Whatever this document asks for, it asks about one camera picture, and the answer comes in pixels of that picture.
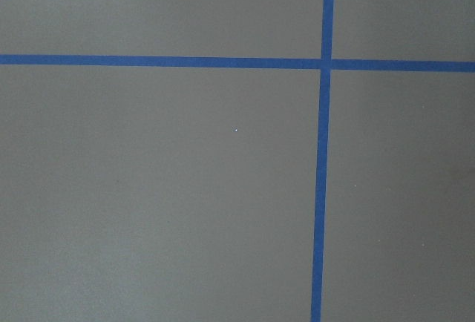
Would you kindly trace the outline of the blue tape line lengthwise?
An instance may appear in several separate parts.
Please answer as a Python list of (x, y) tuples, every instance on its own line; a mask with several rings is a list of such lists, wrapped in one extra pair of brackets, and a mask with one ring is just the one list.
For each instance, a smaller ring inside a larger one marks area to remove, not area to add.
[(310, 320), (312, 322), (318, 322), (321, 320), (322, 306), (330, 89), (333, 60), (333, 15), (334, 0), (323, 0), (320, 85), (318, 94), (318, 135), (315, 172), (312, 297), (310, 311)]

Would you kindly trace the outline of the blue tape line crosswise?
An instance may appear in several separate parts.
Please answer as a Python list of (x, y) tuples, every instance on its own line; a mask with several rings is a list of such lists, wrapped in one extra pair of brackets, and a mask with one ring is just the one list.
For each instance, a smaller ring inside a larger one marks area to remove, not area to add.
[(2, 65), (78, 65), (165, 68), (243, 68), (289, 70), (387, 70), (407, 72), (473, 73), (473, 62), (285, 59), (213, 56), (109, 56), (2, 54)]

